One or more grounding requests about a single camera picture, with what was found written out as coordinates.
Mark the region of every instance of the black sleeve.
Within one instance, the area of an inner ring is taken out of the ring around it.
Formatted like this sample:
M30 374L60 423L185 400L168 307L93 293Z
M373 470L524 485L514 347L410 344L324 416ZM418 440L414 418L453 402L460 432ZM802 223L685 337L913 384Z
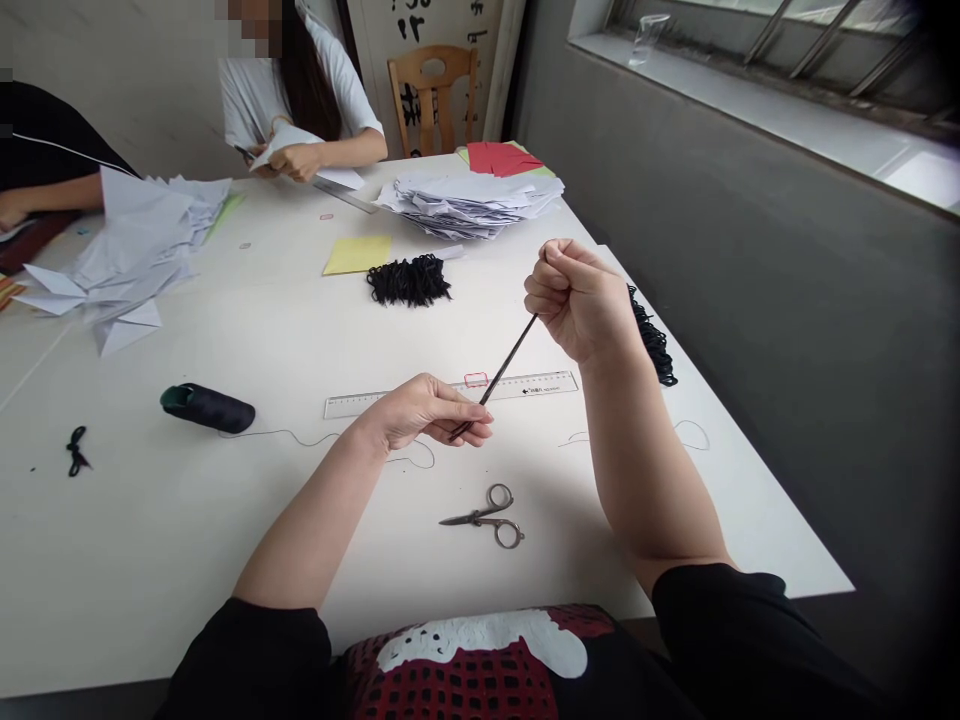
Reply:
M319 717L329 665L316 610L231 598L190 644L156 718Z
M136 175L71 105L22 82L0 83L0 148L0 192L93 175L100 172L100 162Z
M883 715L877 691L824 645L785 588L729 565L660 577L653 606L687 695L707 717Z

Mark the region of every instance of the window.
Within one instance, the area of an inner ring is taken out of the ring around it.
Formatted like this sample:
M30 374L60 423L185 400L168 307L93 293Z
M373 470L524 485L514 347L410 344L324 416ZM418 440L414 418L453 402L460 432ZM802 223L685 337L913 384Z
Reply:
M608 31L667 13L658 49L905 130L960 124L907 0L615 0Z

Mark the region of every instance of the black thread spool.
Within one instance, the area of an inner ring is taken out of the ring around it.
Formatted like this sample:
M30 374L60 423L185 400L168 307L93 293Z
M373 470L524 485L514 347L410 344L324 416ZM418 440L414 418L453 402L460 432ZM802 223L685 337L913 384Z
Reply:
M253 405L195 383L167 388L160 407L168 415L232 435L250 427L257 416Z

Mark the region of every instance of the wooden chair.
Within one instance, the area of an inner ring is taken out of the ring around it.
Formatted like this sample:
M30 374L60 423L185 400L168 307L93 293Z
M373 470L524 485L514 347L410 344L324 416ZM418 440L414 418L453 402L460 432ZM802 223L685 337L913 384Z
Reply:
M430 60L444 64L440 75L424 75L423 66ZM453 132L453 117L450 103L450 88L457 78L470 76L467 92L467 142L473 141L473 96L477 85L477 49L466 50L452 45L431 45L407 53L403 57L387 61L390 82L393 83L393 102L397 107L397 122L400 124L400 139L403 155L410 157L410 140L407 124L403 119L403 103L400 101L400 83L409 83L420 98L420 154L433 155L433 93L437 93L437 117L440 126L440 148L444 153L456 149Z

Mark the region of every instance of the metal ruler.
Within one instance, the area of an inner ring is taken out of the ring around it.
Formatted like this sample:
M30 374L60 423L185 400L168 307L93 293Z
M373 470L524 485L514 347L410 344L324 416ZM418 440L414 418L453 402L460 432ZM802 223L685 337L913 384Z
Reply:
M486 383L471 382L452 385L457 392L474 402L479 402L486 392ZM490 400L506 400L517 397L537 397L540 395L556 395L562 392L576 392L580 388L577 380L569 370L540 375L521 375L518 377L501 378L497 387L493 389ZM323 406L324 420L339 417L356 417L386 395L386 392L363 393L360 395L338 395L327 398Z
M335 182L330 182L329 180L319 179L313 186L317 190L322 190L327 193L327 195L332 195L338 200L343 200L343 202L348 205L353 205L357 210L363 210L367 215L373 215L380 208L378 208L373 203L368 203L366 200L361 200L360 198L353 197L350 192L350 188L344 187L343 185L338 185Z

